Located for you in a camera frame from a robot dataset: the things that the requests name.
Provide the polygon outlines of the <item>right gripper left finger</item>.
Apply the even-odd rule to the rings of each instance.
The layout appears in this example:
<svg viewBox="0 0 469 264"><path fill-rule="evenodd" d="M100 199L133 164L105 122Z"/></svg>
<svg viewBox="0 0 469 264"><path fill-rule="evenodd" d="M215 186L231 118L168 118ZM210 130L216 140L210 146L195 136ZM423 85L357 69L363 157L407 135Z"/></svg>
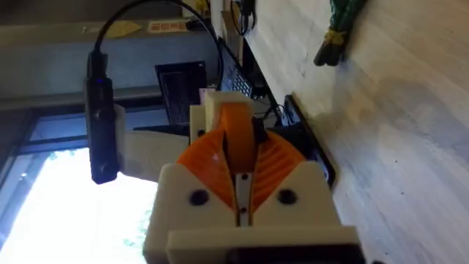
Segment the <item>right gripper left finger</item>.
<svg viewBox="0 0 469 264"><path fill-rule="evenodd" d="M215 129L163 166L143 246L147 263L225 263L237 199Z"/></svg>

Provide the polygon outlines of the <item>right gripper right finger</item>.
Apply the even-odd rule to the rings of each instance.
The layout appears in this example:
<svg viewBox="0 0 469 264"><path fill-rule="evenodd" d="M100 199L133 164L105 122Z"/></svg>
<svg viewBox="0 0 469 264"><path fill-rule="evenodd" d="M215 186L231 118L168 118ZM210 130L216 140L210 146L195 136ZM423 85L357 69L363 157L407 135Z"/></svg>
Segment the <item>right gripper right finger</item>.
<svg viewBox="0 0 469 264"><path fill-rule="evenodd" d="M274 132L260 144L251 187L251 224L339 225L320 164Z"/></svg>

